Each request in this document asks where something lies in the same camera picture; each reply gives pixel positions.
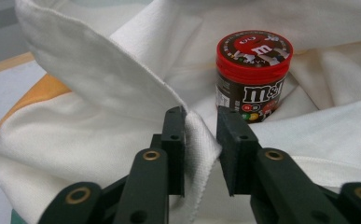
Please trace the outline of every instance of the orange fabric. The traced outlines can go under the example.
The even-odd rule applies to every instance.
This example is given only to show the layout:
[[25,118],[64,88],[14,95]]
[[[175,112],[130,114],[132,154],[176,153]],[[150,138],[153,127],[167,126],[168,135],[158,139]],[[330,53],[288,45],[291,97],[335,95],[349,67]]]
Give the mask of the orange fabric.
[[61,83],[60,80],[50,74],[46,74],[6,113],[0,120],[0,127],[17,110],[27,105],[50,100],[67,92],[70,92],[70,89]]

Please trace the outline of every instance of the brown label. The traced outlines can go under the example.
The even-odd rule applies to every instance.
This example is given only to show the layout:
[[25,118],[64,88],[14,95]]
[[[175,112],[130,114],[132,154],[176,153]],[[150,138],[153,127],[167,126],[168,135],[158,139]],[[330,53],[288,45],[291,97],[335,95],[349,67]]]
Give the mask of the brown label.
[[279,102],[285,78],[266,85],[245,85],[217,76],[216,104],[234,109],[248,123],[261,122]]

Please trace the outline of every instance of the red lid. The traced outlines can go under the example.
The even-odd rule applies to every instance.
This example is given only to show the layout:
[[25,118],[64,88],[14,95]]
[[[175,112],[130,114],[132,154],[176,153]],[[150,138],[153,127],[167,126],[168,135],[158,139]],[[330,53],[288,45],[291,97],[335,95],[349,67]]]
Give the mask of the red lid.
[[241,31],[217,45],[221,75],[246,84],[271,83],[285,76],[293,47],[284,37],[266,31]]

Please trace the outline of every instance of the white fabric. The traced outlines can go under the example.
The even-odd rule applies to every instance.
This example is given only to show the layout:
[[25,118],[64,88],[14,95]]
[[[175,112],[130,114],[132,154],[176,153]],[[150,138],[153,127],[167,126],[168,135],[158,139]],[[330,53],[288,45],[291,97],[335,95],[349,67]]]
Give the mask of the white fabric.
[[36,60],[73,91],[0,130],[0,185],[30,223],[64,186],[127,174],[176,105],[189,112],[187,196],[171,223],[253,222],[247,198],[228,196],[218,165],[211,173],[215,45],[241,30],[285,36],[300,53],[281,107],[251,125],[260,144],[320,185],[361,181],[361,1],[17,0],[17,14]]

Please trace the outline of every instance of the white cloth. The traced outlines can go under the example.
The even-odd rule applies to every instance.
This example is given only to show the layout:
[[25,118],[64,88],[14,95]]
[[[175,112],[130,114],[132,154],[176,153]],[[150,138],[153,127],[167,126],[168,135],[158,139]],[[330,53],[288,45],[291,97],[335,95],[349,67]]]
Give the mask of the white cloth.
[[30,223],[65,186],[127,174],[176,105],[189,112],[187,195],[171,223],[192,222],[200,204],[200,223],[253,221],[247,198],[230,198],[219,169],[211,173],[215,45],[241,30],[307,50],[293,59],[281,107],[252,125],[260,144],[290,153],[320,185],[361,181],[360,1],[17,0],[16,9],[36,60],[73,91],[0,129],[0,186]]

